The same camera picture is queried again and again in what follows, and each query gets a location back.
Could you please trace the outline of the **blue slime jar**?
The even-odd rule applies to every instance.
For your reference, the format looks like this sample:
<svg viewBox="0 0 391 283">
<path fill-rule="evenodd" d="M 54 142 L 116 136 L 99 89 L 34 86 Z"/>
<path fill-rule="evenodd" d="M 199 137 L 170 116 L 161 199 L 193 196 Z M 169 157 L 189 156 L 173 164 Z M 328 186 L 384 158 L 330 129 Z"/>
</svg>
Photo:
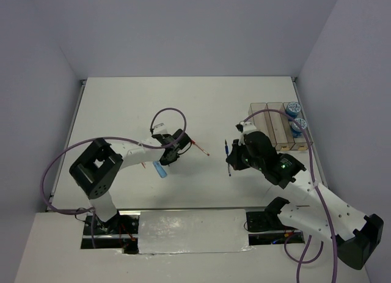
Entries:
<svg viewBox="0 0 391 283">
<path fill-rule="evenodd" d="M 300 138 L 306 129 L 307 122 L 303 118 L 296 118 L 290 122 L 290 130 L 294 138 Z"/>
<path fill-rule="evenodd" d="M 288 121 L 299 117 L 301 113 L 301 105 L 296 101 L 291 101 L 285 105 L 285 113 L 288 115 Z"/>
</svg>

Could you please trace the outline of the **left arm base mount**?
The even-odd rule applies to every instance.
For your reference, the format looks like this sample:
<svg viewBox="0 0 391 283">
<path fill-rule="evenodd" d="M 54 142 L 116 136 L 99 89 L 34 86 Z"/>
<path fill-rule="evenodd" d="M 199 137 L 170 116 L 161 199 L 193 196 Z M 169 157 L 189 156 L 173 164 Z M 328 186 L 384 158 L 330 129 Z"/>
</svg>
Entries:
<svg viewBox="0 0 391 283">
<path fill-rule="evenodd" d="M 104 228 L 92 214 L 85 218 L 75 217 L 83 223 L 81 249 L 117 249 L 124 254 L 138 254 L 140 215 L 121 214 L 117 227 Z"/>
</svg>

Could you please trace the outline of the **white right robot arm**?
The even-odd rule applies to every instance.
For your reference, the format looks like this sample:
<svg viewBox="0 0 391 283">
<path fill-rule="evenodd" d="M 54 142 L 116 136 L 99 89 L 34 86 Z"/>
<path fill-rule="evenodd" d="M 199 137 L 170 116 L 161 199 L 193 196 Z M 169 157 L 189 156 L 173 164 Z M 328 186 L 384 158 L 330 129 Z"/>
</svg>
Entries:
<svg viewBox="0 0 391 283">
<path fill-rule="evenodd" d="M 337 257 L 361 270 L 381 241 L 384 221 L 366 215 L 312 181 L 310 171 L 293 155 L 279 153 L 261 131 L 232 142 L 226 162 L 233 170 L 255 169 L 276 189 L 266 207 L 266 223 L 273 229 L 301 229 L 325 242 L 335 243 Z"/>
</svg>

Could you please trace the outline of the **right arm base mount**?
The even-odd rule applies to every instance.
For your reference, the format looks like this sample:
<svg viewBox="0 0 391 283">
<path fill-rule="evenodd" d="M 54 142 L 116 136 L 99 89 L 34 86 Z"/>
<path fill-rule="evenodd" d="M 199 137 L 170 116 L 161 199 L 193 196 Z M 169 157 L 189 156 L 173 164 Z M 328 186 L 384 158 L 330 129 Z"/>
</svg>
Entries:
<svg viewBox="0 0 391 283">
<path fill-rule="evenodd" d="M 247 211 L 243 225 L 250 246 L 304 243 L 302 231 L 283 225 L 274 214 L 266 211 Z"/>
</svg>

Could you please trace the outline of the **red gel pen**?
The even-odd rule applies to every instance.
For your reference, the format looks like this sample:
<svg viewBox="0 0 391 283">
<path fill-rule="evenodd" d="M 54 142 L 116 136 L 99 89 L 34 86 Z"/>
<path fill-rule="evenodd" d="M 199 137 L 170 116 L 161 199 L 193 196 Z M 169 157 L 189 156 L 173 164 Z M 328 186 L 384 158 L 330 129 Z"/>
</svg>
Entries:
<svg viewBox="0 0 391 283">
<path fill-rule="evenodd" d="M 196 143 L 196 141 L 194 141 L 193 139 L 191 140 L 191 143 L 192 145 L 196 146 L 199 150 L 201 150 L 206 156 L 210 156 L 210 154 L 204 149 L 202 148 L 201 146 L 198 145 L 198 143 Z"/>
</svg>

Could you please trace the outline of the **blue gel pen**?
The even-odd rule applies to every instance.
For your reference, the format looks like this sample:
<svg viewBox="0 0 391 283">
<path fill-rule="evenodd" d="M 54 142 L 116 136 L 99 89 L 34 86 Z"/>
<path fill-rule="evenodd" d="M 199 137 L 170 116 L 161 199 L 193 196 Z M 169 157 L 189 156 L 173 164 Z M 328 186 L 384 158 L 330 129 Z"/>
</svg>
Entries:
<svg viewBox="0 0 391 283">
<path fill-rule="evenodd" d="M 229 156 L 229 149 L 228 149 L 228 143 L 227 143 L 226 139 L 224 140 L 224 148 L 225 148 L 225 154 L 226 154 L 226 159 L 227 159 Z M 230 170 L 230 165 L 227 160 L 226 160 L 226 163 L 227 163 L 228 176 L 231 177 L 232 174 L 231 174 L 231 170 Z"/>
</svg>

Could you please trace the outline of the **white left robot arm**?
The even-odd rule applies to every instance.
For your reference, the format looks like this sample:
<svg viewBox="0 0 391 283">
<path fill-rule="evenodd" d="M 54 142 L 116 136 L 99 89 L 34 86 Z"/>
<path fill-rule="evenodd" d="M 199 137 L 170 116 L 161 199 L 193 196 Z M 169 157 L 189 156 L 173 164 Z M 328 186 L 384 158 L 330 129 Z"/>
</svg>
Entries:
<svg viewBox="0 0 391 283">
<path fill-rule="evenodd" d="M 181 129 L 173 135 L 161 129 L 158 134 L 135 144 L 110 144 L 98 138 L 70 166 L 69 173 L 95 209 L 98 227 L 105 233 L 113 233 L 119 228 L 121 219 L 109 189 L 119 170 L 147 162 L 167 166 L 176 162 L 180 151 L 190 143 L 191 138 Z"/>
</svg>

